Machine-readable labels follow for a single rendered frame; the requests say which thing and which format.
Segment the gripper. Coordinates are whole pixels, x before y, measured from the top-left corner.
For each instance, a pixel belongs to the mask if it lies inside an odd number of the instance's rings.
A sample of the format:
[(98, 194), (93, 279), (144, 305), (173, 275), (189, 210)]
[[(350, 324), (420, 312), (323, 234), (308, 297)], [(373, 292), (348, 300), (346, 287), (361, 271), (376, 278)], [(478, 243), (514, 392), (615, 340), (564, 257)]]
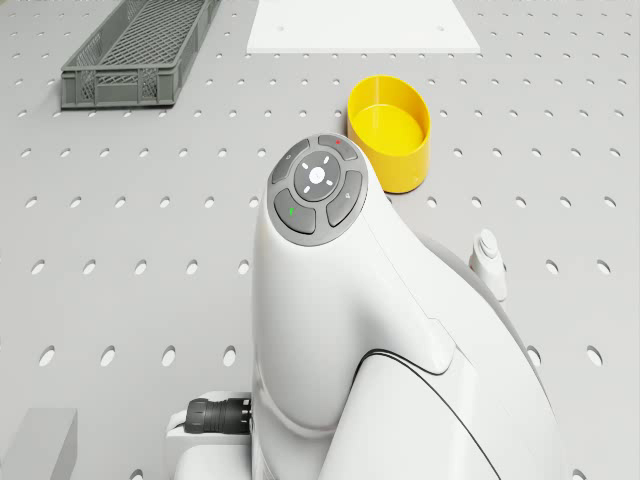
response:
[(186, 408), (172, 414), (165, 434), (170, 480), (251, 480), (251, 436), (184, 431)]

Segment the grey cube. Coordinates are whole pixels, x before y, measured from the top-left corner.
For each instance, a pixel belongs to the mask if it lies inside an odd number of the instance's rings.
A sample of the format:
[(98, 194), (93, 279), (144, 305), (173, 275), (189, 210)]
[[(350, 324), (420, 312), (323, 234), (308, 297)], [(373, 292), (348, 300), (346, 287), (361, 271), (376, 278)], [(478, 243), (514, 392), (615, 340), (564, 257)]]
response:
[(74, 408), (30, 408), (8, 449), (2, 480), (71, 480), (78, 452)]

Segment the small white bottle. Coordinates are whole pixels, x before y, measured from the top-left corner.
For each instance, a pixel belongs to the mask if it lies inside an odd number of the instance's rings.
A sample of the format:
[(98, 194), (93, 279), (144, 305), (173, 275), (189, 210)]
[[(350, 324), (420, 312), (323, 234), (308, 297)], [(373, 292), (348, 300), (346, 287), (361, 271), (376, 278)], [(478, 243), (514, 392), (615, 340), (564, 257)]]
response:
[(507, 298), (506, 270), (495, 235), (482, 229), (474, 236), (469, 267), (499, 302)]

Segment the yellow bowl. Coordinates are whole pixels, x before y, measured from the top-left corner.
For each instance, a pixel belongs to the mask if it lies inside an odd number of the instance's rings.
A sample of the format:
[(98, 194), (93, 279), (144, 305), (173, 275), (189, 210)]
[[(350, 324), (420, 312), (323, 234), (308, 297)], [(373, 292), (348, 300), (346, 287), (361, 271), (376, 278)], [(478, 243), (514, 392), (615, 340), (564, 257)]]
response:
[(384, 191), (407, 193), (425, 180), (430, 163), (428, 107), (410, 84), (373, 75), (347, 102), (347, 136), (368, 157)]

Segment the dark grey basket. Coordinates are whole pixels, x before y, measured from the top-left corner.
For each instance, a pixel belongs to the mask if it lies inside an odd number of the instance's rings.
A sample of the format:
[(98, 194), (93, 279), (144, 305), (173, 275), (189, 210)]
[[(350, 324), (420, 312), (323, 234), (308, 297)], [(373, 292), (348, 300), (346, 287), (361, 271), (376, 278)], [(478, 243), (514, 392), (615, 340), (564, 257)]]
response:
[(62, 66), (63, 109), (172, 106), (221, 0), (122, 0)]

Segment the white board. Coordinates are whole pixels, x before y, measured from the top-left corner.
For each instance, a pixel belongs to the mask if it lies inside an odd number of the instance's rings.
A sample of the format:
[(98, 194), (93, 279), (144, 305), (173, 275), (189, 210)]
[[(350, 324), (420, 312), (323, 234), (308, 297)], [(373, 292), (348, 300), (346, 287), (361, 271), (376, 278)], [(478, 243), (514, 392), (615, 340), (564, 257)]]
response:
[(259, 0), (249, 53), (478, 53), (453, 0)]

